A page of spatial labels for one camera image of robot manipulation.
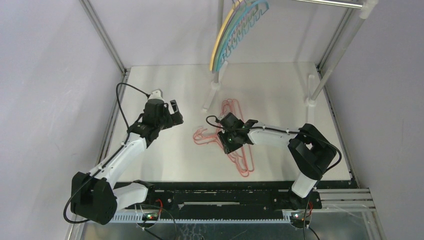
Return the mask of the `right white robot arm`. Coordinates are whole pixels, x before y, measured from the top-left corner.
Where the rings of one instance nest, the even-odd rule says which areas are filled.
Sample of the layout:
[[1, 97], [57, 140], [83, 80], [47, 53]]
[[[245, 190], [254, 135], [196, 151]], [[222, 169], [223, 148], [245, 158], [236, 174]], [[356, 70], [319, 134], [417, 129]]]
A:
[[244, 122], [230, 112], [222, 118], [216, 117], [214, 127], [219, 129], [217, 136], [227, 155], [245, 145], [287, 148], [300, 171], [289, 194], [289, 203], [295, 208], [308, 203], [309, 193], [324, 174], [342, 160], [342, 152], [310, 123], [290, 130], [255, 119]]

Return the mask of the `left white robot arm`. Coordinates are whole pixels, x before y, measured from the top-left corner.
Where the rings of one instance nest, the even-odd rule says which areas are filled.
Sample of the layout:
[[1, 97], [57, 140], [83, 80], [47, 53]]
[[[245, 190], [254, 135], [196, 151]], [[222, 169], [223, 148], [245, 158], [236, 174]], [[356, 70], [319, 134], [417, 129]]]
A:
[[87, 173], [77, 172], [71, 181], [71, 196], [64, 210], [83, 218], [106, 225], [118, 210], [136, 203], [149, 209], [156, 203], [153, 185], [142, 180], [116, 188], [121, 175], [132, 162], [159, 136], [160, 131], [183, 123], [175, 100], [149, 99], [137, 121], [128, 127], [126, 137], [109, 158], [101, 161]]

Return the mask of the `yellow wavy hanger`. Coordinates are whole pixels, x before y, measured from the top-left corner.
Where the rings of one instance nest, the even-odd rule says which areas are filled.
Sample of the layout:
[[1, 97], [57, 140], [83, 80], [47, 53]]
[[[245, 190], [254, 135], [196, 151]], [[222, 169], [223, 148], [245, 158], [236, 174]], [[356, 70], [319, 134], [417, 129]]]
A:
[[219, 72], [228, 55], [233, 39], [236, 37], [236, 28], [241, 24], [244, 18], [246, 5], [242, 0], [234, 0], [232, 8], [224, 19], [214, 43], [210, 57], [209, 70], [213, 73]]

